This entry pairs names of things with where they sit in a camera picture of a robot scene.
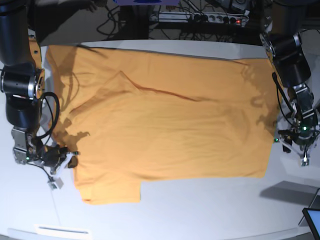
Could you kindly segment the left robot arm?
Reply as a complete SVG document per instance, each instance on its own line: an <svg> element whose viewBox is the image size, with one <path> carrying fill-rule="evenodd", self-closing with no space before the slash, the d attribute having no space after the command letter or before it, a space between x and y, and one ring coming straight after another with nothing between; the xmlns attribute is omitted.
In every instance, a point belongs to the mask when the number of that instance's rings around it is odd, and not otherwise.
<svg viewBox="0 0 320 240"><path fill-rule="evenodd" d="M274 142L283 152L295 151L301 166L310 164L310 153L320 136L320 107L314 106L314 94L307 81L311 69L304 55L300 29L308 6L315 0L274 0L271 4L271 29L260 34L260 40L274 69L273 82L278 98L283 98L289 113L282 116L288 129L278 130Z"/></svg>

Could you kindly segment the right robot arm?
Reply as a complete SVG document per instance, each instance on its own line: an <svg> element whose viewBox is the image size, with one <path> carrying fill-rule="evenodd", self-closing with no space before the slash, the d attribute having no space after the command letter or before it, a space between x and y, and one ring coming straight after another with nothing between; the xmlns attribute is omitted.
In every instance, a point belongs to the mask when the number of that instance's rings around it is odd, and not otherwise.
<svg viewBox="0 0 320 240"><path fill-rule="evenodd" d="M44 138L50 139L57 126L60 102L53 92L45 91L45 70L37 66L32 56L28 35L28 13L24 0L2 0L0 2L0 90L5 94L7 121L13 126L13 157L20 165L38 167L46 173L52 190L60 189L60 178L65 168L76 167L78 151L66 146L48 146ZM49 130L38 135L42 116L42 105L48 97L55 102L51 111Z"/></svg>

